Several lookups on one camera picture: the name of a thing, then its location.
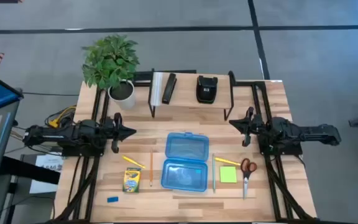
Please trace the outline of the white paper stack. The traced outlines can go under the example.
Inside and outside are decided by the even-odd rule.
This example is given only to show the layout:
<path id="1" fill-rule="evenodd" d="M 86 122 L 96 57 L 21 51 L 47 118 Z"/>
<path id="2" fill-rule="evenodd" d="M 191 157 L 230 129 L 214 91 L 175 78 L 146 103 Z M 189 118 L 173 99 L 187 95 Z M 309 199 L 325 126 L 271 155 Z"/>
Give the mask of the white paper stack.
<path id="1" fill-rule="evenodd" d="M 152 89 L 150 96 L 150 104 L 152 106 L 160 106 L 162 104 L 162 72 L 154 72 L 152 79 Z"/>

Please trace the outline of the green leafy plant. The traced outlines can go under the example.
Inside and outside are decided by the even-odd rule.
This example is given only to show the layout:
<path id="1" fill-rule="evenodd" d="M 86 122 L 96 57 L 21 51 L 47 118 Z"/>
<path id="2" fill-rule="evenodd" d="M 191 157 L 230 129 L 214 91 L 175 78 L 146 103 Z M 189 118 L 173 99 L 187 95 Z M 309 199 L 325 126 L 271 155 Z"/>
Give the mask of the green leafy plant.
<path id="1" fill-rule="evenodd" d="M 85 62 L 81 69 L 85 83 L 100 89 L 117 88 L 122 81 L 133 80 L 139 63 L 138 43 L 126 35 L 108 35 L 83 47 Z"/>

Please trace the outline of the white printed paper sheet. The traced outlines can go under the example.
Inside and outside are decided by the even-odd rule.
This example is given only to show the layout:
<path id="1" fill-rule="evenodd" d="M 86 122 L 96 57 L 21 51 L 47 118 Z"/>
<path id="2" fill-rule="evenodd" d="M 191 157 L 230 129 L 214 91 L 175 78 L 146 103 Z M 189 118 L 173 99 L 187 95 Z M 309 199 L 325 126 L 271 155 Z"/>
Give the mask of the white printed paper sheet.
<path id="1" fill-rule="evenodd" d="M 52 171 L 61 173 L 63 166 L 63 158 L 60 152 L 37 156 L 35 165 Z M 57 184 L 50 184 L 32 180 L 30 185 L 30 194 L 43 194 L 57 191 Z"/>

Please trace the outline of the black stapler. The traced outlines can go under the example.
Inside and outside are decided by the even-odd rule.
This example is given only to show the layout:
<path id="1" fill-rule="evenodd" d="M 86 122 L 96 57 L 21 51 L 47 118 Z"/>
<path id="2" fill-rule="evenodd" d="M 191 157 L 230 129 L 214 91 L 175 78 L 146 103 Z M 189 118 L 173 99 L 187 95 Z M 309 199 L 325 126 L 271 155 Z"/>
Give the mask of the black stapler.
<path id="1" fill-rule="evenodd" d="M 165 89 L 163 92 L 163 96 L 162 96 L 163 104 L 167 104 L 167 105 L 169 104 L 176 82 L 177 82 L 176 75 L 174 73 L 169 74 L 168 80 L 167 80 L 167 83 L 165 85 Z"/>

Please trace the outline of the green sticky note pad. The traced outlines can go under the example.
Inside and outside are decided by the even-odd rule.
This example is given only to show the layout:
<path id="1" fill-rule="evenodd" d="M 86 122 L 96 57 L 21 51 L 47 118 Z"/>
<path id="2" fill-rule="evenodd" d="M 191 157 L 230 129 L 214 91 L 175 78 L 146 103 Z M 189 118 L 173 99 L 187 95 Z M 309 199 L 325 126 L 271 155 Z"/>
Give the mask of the green sticky note pad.
<path id="1" fill-rule="evenodd" d="M 221 166 L 219 169 L 221 183 L 236 183 L 237 173 L 234 166 Z"/>

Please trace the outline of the white plant pot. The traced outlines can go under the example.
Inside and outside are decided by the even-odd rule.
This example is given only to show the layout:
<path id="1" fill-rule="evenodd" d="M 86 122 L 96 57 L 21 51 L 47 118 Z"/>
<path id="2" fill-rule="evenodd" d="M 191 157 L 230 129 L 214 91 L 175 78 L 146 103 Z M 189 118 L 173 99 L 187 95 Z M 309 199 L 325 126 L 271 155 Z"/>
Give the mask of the white plant pot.
<path id="1" fill-rule="evenodd" d="M 135 86 L 130 80 L 121 80 L 117 87 L 110 87 L 108 95 L 122 110 L 135 106 Z"/>

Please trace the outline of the blue plastic pencil case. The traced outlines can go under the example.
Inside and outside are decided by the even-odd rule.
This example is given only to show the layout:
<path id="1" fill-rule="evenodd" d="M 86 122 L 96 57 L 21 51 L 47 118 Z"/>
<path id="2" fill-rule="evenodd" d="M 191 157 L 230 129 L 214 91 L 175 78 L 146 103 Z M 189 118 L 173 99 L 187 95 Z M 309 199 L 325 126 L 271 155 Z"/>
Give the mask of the blue plastic pencil case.
<path id="1" fill-rule="evenodd" d="M 208 188 L 209 138 L 193 133 L 169 133 L 161 185 L 166 189 L 204 192 Z"/>

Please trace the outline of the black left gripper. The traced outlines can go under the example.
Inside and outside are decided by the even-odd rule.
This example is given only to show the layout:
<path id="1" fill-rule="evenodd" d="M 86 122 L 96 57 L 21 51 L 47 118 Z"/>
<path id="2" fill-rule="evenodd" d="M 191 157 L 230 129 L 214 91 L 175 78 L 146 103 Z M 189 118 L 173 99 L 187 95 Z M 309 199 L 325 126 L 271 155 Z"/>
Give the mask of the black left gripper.
<path id="1" fill-rule="evenodd" d="M 128 137 L 134 135 L 136 132 L 137 132 L 136 129 L 123 126 L 121 114 L 115 113 L 113 119 L 112 146 L 111 146 L 113 153 L 119 152 L 118 144 L 120 141 L 127 139 Z"/>

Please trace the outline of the yellow green crayon box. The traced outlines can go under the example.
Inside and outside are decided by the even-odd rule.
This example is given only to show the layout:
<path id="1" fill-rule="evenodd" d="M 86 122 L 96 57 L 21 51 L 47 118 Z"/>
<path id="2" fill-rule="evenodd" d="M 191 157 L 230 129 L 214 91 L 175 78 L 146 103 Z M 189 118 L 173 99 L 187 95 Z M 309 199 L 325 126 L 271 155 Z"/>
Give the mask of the yellow green crayon box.
<path id="1" fill-rule="evenodd" d="M 122 191 L 126 193 L 138 193 L 141 168 L 128 167 L 124 172 Z"/>

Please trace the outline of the wooden shelf riser black legs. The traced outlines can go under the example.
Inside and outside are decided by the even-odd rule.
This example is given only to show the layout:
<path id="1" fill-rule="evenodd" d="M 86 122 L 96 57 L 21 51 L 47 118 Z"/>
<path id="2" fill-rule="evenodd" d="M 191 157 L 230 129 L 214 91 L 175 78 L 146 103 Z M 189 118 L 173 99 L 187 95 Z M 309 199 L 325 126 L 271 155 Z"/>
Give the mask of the wooden shelf riser black legs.
<path id="1" fill-rule="evenodd" d="M 150 96 L 152 89 L 152 79 L 153 73 L 151 76 L 150 86 L 149 86 L 149 96 L 148 96 L 148 106 L 151 112 L 152 117 L 155 116 L 155 110 L 159 106 L 152 106 L 150 104 Z M 162 96 L 165 89 L 165 85 L 168 80 L 168 76 L 171 73 L 174 73 L 177 78 L 177 82 L 175 84 L 175 88 L 173 90 L 173 94 L 169 104 L 161 104 L 160 106 L 176 106 L 176 107 L 184 107 L 184 108 L 212 108 L 212 109 L 222 109 L 224 113 L 224 119 L 227 120 L 231 111 L 234 107 L 234 94 L 233 94 L 233 86 L 236 83 L 236 79 L 234 73 L 229 71 L 226 75 L 219 74 L 202 74 L 202 73 L 180 73 L 177 71 L 172 72 L 162 72 L 163 80 L 162 80 Z M 204 104 L 199 103 L 196 99 L 196 86 L 197 86 L 197 78 L 202 75 L 204 77 L 218 78 L 218 87 L 216 98 L 213 104 Z"/>

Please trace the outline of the black cart base bar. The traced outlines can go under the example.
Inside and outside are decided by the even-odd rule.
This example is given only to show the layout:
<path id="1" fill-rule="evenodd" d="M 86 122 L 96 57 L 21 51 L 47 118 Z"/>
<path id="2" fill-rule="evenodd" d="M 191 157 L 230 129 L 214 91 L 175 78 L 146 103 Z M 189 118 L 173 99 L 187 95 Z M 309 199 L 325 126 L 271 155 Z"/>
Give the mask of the black cart base bar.
<path id="1" fill-rule="evenodd" d="M 29 164 L 6 156 L 2 158 L 0 174 L 26 177 L 28 179 L 50 184 L 58 184 L 60 179 L 60 173 L 57 171 L 35 166 L 33 164 Z"/>

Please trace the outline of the teal pencil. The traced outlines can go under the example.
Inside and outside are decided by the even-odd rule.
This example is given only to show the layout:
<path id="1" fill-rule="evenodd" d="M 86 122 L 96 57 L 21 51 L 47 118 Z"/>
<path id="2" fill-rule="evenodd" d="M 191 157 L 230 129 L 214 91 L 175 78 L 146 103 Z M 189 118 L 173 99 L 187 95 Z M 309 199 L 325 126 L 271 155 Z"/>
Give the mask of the teal pencil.
<path id="1" fill-rule="evenodd" d="M 216 193 L 216 161 L 215 154 L 212 154 L 212 177 L 213 177 L 213 193 Z"/>

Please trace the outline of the yellow highlighter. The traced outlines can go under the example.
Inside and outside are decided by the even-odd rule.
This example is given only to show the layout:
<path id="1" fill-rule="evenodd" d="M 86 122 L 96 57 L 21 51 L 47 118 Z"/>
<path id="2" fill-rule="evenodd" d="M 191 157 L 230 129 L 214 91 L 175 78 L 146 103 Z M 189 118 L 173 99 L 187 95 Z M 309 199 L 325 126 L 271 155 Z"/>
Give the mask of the yellow highlighter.
<path id="1" fill-rule="evenodd" d="M 241 166 L 241 163 L 230 161 L 230 160 L 223 159 L 223 158 L 220 158 L 220 157 L 215 157 L 214 160 L 219 161 L 219 162 L 223 162 L 223 163 L 227 163 L 227 164 L 232 164 L 232 165 L 235 165 L 235 166 Z"/>
<path id="2" fill-rule="evenodd" d="M 130 157 L 127 157 L 127 156 L 122 156 L 122 158 L 127 161 L 127 162 L 130 162 L 131 164 L 134 164 L 142 169 L 146 169 L 146 167 L 140 163 L 138 163 L 137 161 L 131 159 Z"/>

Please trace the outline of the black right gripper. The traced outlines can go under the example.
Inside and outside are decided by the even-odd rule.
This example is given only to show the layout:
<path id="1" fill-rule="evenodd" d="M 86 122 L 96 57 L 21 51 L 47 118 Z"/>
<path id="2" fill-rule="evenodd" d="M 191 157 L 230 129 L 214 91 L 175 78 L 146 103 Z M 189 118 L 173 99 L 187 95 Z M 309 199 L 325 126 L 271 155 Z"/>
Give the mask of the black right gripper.
<path id="1" fill-rule="evenodd" d="M 254 108 L 249 107 L 246 111 L 245 121 L 243 119 L 232 119 L 229 120 L 229 124 L 234 126 L 241 134 L 244 134 L 244 140 L 242 145 L 244 147 L 250 144 L 250 133 L 251 133 L 251 126 L 252 126 L 252 116 L 254 114 Z"/>

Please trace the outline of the black aluminium rig frame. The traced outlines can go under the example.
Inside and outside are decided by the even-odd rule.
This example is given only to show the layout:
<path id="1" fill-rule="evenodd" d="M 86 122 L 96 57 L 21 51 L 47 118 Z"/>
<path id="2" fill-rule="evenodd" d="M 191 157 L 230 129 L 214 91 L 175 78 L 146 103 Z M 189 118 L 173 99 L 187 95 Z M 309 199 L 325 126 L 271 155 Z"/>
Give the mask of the black aluminium rig frame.
<path id="1" fill-rule="evenodd" d="M 249 107 L 265 119 L 274 116 L 291 118 L 284 85 L 280 80 L 237 80 L 233 86 L 234 107 L 228 119 L 222 109 L 159 106 L 152 117 L 148 106 L 151 76 L 143 76 L 135 86 L 135 106 L 122 111 L 125 126 L 137 132 L 119 144 L 119 152 L 106 148 L 96 166 L 96 179 L 86 189 L 77 205 L 80 218 L 92 223 L 116 222 L 267 222 L 287 216 L 288 200 L 268 178 L 266 163 L 273 162 L 279 178 L 285 180 L 296 200 L 310 214 L 316 213 L 305 168 L 298 160 L 301 146 L 289 154 L 262 154 L 257 137 L 247 147 L 243 135 L 229 120 L 243 118 Z M 213 193 L 212 169 L 208 171 L 206 191 L 190 192 L 162 187 L 165 143 L 170 132 L 191 132 L 209 138 L 209 155 L 241 161 L 248 157 L 258 168 L 251 175 L 249 193 L 243 199 L 242 185 L 222 184 L 216 170 L 216 193 Z M 150 150 L 154 152 L 153 185 L 150 187 Z M 122 191 L 124 172 L 140 168 L 125 161 L 130 157 L 141 168 L 139 192 Z M 108 197 L 119 197 L 107 203 Z"/>

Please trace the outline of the red handled scissors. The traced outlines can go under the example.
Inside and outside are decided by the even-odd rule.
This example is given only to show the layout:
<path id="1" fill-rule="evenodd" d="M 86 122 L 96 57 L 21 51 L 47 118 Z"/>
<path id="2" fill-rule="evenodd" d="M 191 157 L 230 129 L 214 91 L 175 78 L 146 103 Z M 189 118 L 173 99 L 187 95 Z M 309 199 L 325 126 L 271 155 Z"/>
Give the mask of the red handled scissors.
<path id="1" fill-rule="evenodd" d="M 245 158 L 241 163 L 241 171 L 243 173 L 243 199 L 247 197 L 248 183 L 251 173 L 257 169 L 257 164 Z"/>

